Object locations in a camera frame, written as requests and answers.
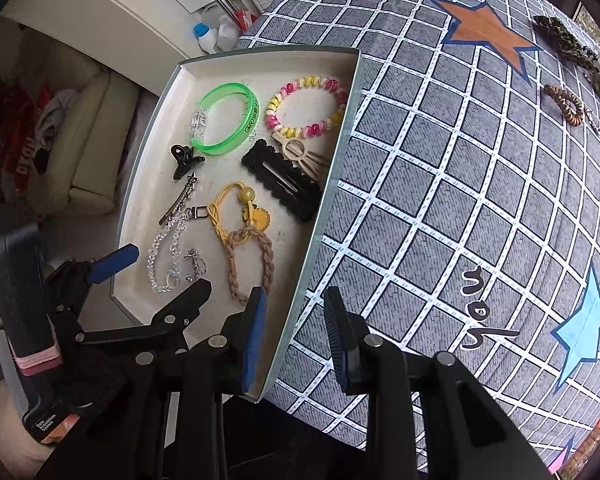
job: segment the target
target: green bracelet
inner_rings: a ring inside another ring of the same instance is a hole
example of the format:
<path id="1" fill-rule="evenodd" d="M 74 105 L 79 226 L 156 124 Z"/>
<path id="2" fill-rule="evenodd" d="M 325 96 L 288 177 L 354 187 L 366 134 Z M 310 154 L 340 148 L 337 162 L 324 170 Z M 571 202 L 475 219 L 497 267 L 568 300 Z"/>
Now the green bracelet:
<path id="1" fill-rule="evenodd" d="M 243 94 L 247 99 L 247 109 L 242 123 L 225 140 L 217 144 L 203 144 L 202 138 L 204 137 L 206 115 L 209 108 L 230 94 Z M 209 155 L 222 155 L 223 153 L 230 152 L 240 146 L 249 137 L 249 134 L 255 129 L 258 123 L 259 114 L 260 106 L 258 100 L 245 85 L 241 83 L 225 83 L 220 85 L 200 99 L 198 103 L 198 108 L 191 121 L 191 145 Z"/>

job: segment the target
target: gray cloth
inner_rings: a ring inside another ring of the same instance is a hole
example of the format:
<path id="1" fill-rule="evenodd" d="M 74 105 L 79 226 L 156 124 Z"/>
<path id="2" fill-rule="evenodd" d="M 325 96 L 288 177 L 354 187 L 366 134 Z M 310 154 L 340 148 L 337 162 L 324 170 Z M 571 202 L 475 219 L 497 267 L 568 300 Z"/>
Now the gray cloth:
<path id="1" fill-rule="evenodd" d="M 322 319 L 321 294 L 339 285 L 348 308 L 401 348 L 456 354 L 548 463 L 600 416 L 600 340 L 597 361 L 556 389 L 567 352 L 551 334 L 580 306 L 590 265 L 600 280 L 600 134 L 567 126 L 541 86 L 571 89 L 595 116 L 600 105 L 582 70 L 558 59 L 530 17 L 558 14 L 596 47 L 544 0 L 456 1 L 487 1 L 542 47 L 523 56 L 528 82 L 488 48 L 442 45 L 452 19 L 430 0 L 275 0 L 238 42 L 354 46 L 364 55 L 331 219 L 267 399 L 365 445 L 365 396 L 340 392 Z M 462 274 L 477 266 L 484 287 L 468 298 Z M 473 300 L 490 308 L 482 322 L 470 316 Z M 480 326 L 520 334 L 463 348 L 475 342 L 467 330 Z"/>

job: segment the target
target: metal rivet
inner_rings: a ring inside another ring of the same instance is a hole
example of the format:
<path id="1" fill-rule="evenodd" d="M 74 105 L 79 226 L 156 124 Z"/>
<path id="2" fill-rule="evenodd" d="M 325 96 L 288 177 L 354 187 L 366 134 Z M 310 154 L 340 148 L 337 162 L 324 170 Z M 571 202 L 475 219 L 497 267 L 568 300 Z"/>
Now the metal rivet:
<path id="1" fill-rule="evenodd" d="M 222 348 L 226 345 L 226 338 L 223 335 L 213 335 L 209 338 L 209 346 L 213 348 Z"/>
<path id="2" fill-rule="evenodd" d="M 365 343 L 374 348 L 378 348 L 382 345 L 382 338 L 376 334 L 367 334 L 365 335 Z"/>
<path id="3" fill-rule="evenodd" d="M 436 359 L 441 365 L 444 366 L 451 366 L 453 363 L 456 362 L 455 356 L 453 354 L 450 354 L 449 352 L 439 352 L 436 356 Z"/>
<path id="4" fill-rule="evenodd" d="M 154 355 L 151 352 L 140 352 L 136 356 L 136 363 L 140 366 L 150 365 L 152 362 L 154 362 Z"/>

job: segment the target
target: pink and yellow bracelet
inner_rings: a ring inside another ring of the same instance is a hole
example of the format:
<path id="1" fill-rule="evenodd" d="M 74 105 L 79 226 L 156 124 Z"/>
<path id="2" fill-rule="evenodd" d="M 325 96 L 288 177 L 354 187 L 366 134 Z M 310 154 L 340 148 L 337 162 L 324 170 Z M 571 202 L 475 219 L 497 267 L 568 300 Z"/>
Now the pink and yellow bracelet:
<path id="1" fill-rule="evenodd" d="M 302 128 L 290 128 L 280 124 L 276 115 L 280 103 L 286 97 L 301 88 L 324 88 L 325 90 L 328 90 L 336 98 L 338 110 L 325 120 L 320 121 L 319 123 L 308 124 Z M 349 93 L 347 90 L 345 90 L 335 79 L 318 77 L 315 75 L 299 77 L 283 86 L 280 91 L 270 99 L 267 109 L 265 110 L 264 120 L 267 123 L 267 128 L 269 128 L 269 130 L 279 132 L 287 139 L 293 137 L 315 137 L 323 134 L 327 130 L 331 130 L 342 122 L 348 97 Z"/>

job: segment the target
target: black hair clip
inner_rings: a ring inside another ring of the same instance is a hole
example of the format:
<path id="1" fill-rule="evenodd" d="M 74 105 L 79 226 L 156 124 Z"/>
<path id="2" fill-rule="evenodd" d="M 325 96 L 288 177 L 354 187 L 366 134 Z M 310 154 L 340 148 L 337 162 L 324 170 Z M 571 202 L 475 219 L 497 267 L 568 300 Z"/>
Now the black hair clip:
<path id="1" fill-rule="evenodd" d="M 178 167 L 173 172 L 173 179 L 180 180 L 185 176 L 195 165 L 205 161 L 203 156 L 194 156 L 193 149 L 190 146 L 181 146 L 174 144 L 171 147 L 171 155 L 176 159 Z"/>
<path id="2" fill-rule="evenodd" d="M 308 222 L 318 211 L 322 197 L 320 186 L 264 139 L 256 141 L 242 158 L 242 165 L 301 222 Z"/>

